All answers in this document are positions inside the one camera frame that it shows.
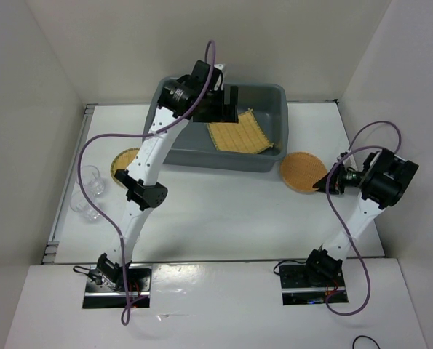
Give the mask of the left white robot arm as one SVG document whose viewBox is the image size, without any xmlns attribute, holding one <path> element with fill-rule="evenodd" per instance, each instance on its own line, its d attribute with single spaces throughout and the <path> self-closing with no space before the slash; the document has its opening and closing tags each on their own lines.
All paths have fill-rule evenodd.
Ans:
<svg viewBox="0 0 433 349">
<path fill-rule="evenodd" d="M 126 189 L 126 209 L 119 229 L 122 238 L 98 258 L 102 282 L 117 291 L 128 282 L 127 269 L 148 216 L 166 199 L 168 189 L 158 181 L 164 160 L 189 122 L 236 123 L 237 87 L 224 89 L 223 64 L 197 61 L 190 74 L 162 83 L 149 136 L 125 169 L 114 177 Z"/>
</svg>

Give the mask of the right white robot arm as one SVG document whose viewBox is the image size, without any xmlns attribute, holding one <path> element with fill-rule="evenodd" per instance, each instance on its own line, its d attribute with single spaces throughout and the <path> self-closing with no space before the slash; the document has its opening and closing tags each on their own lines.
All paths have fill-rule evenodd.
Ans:
<svg viewBox="0 0 433 349">
<path fill-rule="evenodd" d="M 384 148 L 370 153 L 362 170 L 348 169 L 338 161 L 312 185 L 319 192 L 332 195 L 343 194 L 347 187 L 357 188 L 359 193 L 345 226 L 308 256 L 302 268 L 302 277 L 307 284 L 317 286 L 338 276 L 352 244 L 377 216 L 397 204 L 418 168 L 416 163 Z"/>
</svg>

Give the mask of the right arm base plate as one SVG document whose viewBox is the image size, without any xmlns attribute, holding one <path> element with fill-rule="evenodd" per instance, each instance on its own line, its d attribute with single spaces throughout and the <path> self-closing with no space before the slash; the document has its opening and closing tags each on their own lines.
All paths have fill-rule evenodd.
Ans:
<svg viewBox="0 0 433 349">
<path fill-rule="evenodd" d="M 303 260 L 282 260 L 273 272 L 279 277 L 283 305 L 321 305 L 347 303 L 345 281 L 341 273 L 334 279 L 326 279 L 307 271 Z"/>
</svg>

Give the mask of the rectangular woven bamboo mat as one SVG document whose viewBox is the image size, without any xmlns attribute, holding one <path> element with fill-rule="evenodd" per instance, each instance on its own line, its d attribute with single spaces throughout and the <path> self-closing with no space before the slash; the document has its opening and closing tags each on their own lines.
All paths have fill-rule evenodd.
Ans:
<svg viewBox="0 0 433 349">
<path fill-rule="evenodd" d="M 217 151 L 259 154 L 273 147 L 255 119 L 253 109 L 238 115 L 238 123 L 209 123 L 207 129 Z"/>
</svg>

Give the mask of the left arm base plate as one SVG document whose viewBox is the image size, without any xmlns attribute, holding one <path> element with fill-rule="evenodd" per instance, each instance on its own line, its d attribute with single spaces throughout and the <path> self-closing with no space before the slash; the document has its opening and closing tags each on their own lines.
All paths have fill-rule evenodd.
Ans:
<svg viewBox="0 0 433 349">
<path fill-rule="evenodd" d="M 117 286 L 110 285 L 100 277 L 100 273 L 91 265 L 89 268 L 76 265 L 76 273 L 87 277 L 83 309 L 123 308 L 126 305 L 126 295 L 122 275 Z M 127 271 L 127 283 L 132 308 L 149 308 L 152 280 L 152 266 L 133 263 Z"/>
</svg>

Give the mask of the round orange woven tray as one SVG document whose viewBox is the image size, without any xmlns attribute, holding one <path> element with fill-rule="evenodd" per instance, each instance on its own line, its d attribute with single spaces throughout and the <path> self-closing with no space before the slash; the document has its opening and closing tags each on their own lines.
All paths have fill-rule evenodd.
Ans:
<svg viewBox="0 0 433 349">
<path fill-rule="evenodd" d="M 282 181 L 299 193 L 318 191 L 314 184 L 327 174 L 321 159 L 307 152 L 287 154 L 281 161 L 279 171 Z"/>
</svg>

